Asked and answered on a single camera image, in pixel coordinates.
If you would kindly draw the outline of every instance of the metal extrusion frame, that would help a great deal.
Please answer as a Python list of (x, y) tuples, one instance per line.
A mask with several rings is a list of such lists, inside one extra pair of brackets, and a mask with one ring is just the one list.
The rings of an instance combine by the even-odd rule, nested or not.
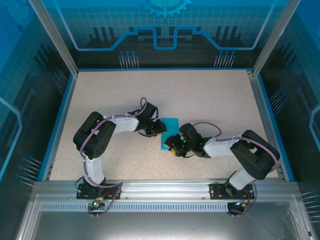
[(43, 164), (39, 172), (38, 181), (46, 181), (50, 177), (50, 174), (51, 174), (50, 170), (53, 167), (53, 164), (57, 155), (59, 142), (65, 126), (68, 110), (69, 110), (71, 99), (76, 87), (76, 83), (77, 83), (77, 77), (71, 76), (70, 80), (68, 81), (58, 115), (56, 117), (56, 121), (52, 130), (48, 148), (45, 152)]
[[(112, 212), (227, 212), (231, 200), (210, 200), (209, 184), (226, 179), (123, 181), (120, 200)], [(119, 181), (107, 181), (108, 184)], [(257, 203), (290, 203), (291, 221), (300, 239), (310, 239), (302, 198), (296, 182), (280, 179), (257, 181)], [(17, 240), (31, 239), (40, 212), (87, 212), (91, 200), (76, 199), (74, 181), (36, 182), (20, 226)]]
[[(281, 152), (281, 148), (280, 148), (279, 142), (277, 140), (275, 130), (272, 125), (272, 121), (271, 121), (270, 113), (268, 111), (267, 103), (266, 103), (266, 100), (265, 100), (263, 93), (262, 93), (262, 88), (261, 88), (260, 82), (258, 81), (257, 77), (253, 76), (252, 71), (248, 70), (247, 74), (248, 74), (248, 78), (251, 83), (251, 87), (252, 87), (253, 95), (254, 95), (254, 98), (256, 101), (256, 105), (257, 105), (259, 113), (260, 113), (260, 117), (261, 117), (261, 121), (263, 124), (266, 138), (272, 146), (274, 146), (279, 152)], [(286, 181), (290, 181), (291, 177), (289, 177), (288, 171), (290, 171), (290, 173), (291, 173), (291, 169), (286, 169), (286, 165), (285, 165), (284, 159), (283, 159), (283, 154), (280, 155), (279, 163), (280, 163), (279, 167), (277, 168), (278, 177), (281, 179), (284, 179)]]
[(261, 69), (265, 65), (269, 55), (271, 54), (272, 50), (276, 46), (279, 38), (283, 34), (287, 24), (289, 23), (291, 17), (295, 13), (299, 3), (301, 0), (288, 0), (288, 3), (285, 5), (281, 16), (279, 17), (278, 21), (276, 22), (268, 40), (266, 41), (258, 59), (256, 60), (253, 66), (253, 76), (257, 77), (260, 73)]
[(54, 46), (56, 47), (57, 51), (59, 52), (61, 58), (63, 59), (64, 63), (68, 67), (71, 74), (75, 77), (78, 76), (78, 67), (73, 60), (64, 40), (62, 39), (59, 31), (54, 24), (53, 20), (51, 19), (45, 5), (41, 0), (29, 0), (35, 14), (39, 18), (40, 22), (42, 23), (44, 29), (48, 33), (49, 37), (51, 38)]

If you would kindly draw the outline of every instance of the gear icon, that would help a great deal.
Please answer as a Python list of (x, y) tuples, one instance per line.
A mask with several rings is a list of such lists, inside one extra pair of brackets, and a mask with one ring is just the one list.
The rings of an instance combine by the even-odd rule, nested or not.
[(141, 3), (144, 10), (149, 10), (150, 14), (166, 18), (168, 15), (173, 17), (175, 14), (180, 14), (181, 10), (186, 10), (191, 0), (141, 0)]
[(7, 7), (14, 20), (22, 25), (29, 17), (27, 0), (0, 0), (0, 7)]

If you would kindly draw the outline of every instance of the robotic arm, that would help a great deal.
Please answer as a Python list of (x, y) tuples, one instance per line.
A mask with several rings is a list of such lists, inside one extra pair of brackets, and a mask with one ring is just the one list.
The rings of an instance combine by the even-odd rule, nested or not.
[[(140, 106), (141, 109), (114, 117), (92, 112), (73, 137), (73, 142), (83, 157), (85, 171), (85, 176), (82, 177), (83, 188), (81, 190), (80, 186), (78, 188), (81, 197), (77, 194), (77, 199), (96, 199), (92, 203), (91, 210), (96, 209), (95, 205), (101, 203), (104, 198), (108, 197), (113, 202), (120, 197), (121, 187), (118, 187), (123, 183), (106, 184), (102, 171), (101, 156), (112, 135), (121, 132), (139, 132), (149, 138), (167, 131), (165, 124), (158, 119), (156, 106), (147, 101), (144, 105), (140, 102)], [(202, 137), (194, 125), (187, 123), (180, 127), (179, 134), (166, 139), (164, 144), (169, 151), (177, 157), (184, 158), (189, 152), (193, 152), (200, 158), (235, 156), (242, 167), (235, 171), (224, 184), (210, 184), (210, 198), (242, 200), (246, 197), (245, 192), (248, 193), (249, 198), (253, 199), (251, 183), (265, 179), (269, 172), (276, 169), (280, 158), (279, 152), (252, 130), (247, 130), (242, 135), (217, 139), (221, 134), (217, 126), (214, 125), (220, 131), (218, 135)]]
[[(96, 111), (92, 112), (74, 135), (73, 142), (76, 144), (78, 151), (81, 151), (81, 147), (87, 141), (83, 148), (87, 170), (87, 175), (84, 176), (83, 182), (90, 189), (93, 196), (101, 196), (105, 190), (96, 186), (105, 185), (106, 178), (102, 170), (101, 156), (105, 152), (113, 134), (138, 131), (145, 137), (155, 137), (167, 131), (165, 124), (160, 119), (157, 119), (158, 108), (149, 102), (145, 104), (144, 110), (141, 105), (142, 112), (138, 109), (123, 116), (112, 117), (107, 120), (87, 140), (98, 124), (109, 117)], [(141, 112), (139, 115), (133, 116), (134, 113), (139, 111)]]
[(177, 157), (186, 157), (193, 152), (200, 158), (235, 156), (242, 167), (235, 171), (218, 190), (236, 199), (247, 185), (255, 180), (263, 180), (276, 168), (279, 152), (252, 130), (242, 135), (225, 139), (202, 137), (195, 127), (187, 123), (180, 127), (179, 134), (170, 136), (164, 144)]

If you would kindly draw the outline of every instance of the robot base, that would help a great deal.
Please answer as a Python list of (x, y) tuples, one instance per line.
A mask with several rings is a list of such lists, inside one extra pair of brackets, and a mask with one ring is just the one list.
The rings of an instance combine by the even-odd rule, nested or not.
[[(76, 193), (76, 199), (90, 199), (94, 200), (96, 198), (99, 198), (103, 196), (105, 200), (112, 200), (115, 196), (118, 187), (113, 188), (98, 188), (98, 187), (92, 187), (99, 189), (99, 193), (95, 189), (91, 189), (90, 186), (81, 183), (78, 186), (78, 191)], [(118, 196), (115, 198), (116, 200), (120, 199), (121, 192), (118, 194)]]

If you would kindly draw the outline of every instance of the black mounting bracket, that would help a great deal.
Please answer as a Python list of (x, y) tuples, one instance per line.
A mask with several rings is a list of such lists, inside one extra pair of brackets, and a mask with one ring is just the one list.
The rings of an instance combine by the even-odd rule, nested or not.
[[(99, 188), (102, 189), (103, 192), (100, 193), (100, 195), (97, 195), (96, 193), (93, 193), (91, 189), (87, 187), (84, 183), (79, 184), (78, 190), (76, 193), (76, 199), (91, 199), (94, 200), (98, 197), (103, 196), (104, 200), (112, 200), (119, 189), (117, 186), (112, 188)], [(115, 197), (116, 200), (119, 200), (121, 196), (121, 192), (118, 193), (118, 195)]]
[(248, 184), (242, 190), (237, 191), (233, 197), (227, 193), (226, 185), (224, 183), (215, 182), (213, 184), (209, 184), (209, 194), (211, 200), (247, 200), (248, 195), (244, 192), (244, 190), (248, 190), (250, 193), (250, 200), (255, 199), (252, 184)]

